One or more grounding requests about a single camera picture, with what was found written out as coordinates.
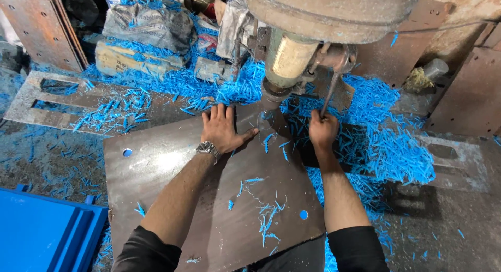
cement bag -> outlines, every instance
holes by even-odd
[[[245,0],[227,0],[217,39],[216,55],[232,59],[236,37],[253,20]]]
[[[142,3],[132,6],[115,5],[108,10],[103,35],[137,41],[176,54],[188,53],[194,33],[193,21],[187,11],[169,10],[155,4],[155,8]]]

left hand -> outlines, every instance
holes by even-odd
[[[234,127],[234,115],[235,110],[233,107],[230,106],[227,109],[224,104],[212,106],[210,116],[207,113],[203,113],[204,130],[202,131],[201,141],[211,142],[219,153],[225,154],[240,147],[247,140],[259,133],[259,129],[250,128],[244,134],[238,135]]]

drill press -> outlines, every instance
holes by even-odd
[[[356,44],[378,41],[394,31],[417,1],[246,0],[254,17],[272,27],[261,83],[264,114],[277,109],[291,93],[304,93],[317,66],[326,65],[334,76],[323,115],[336,83],[355,65]]]

